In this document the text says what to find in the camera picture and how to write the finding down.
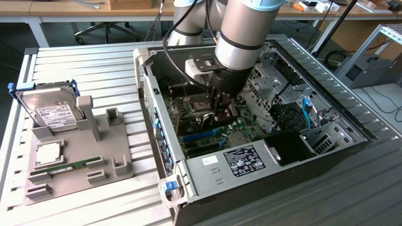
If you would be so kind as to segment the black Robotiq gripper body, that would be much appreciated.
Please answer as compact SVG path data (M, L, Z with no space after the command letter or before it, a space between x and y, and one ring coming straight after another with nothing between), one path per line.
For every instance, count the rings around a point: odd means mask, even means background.
M229 68L218 69L212 72L210 86L213 89L229 97L236 97L244 88L252 68L234 70Z

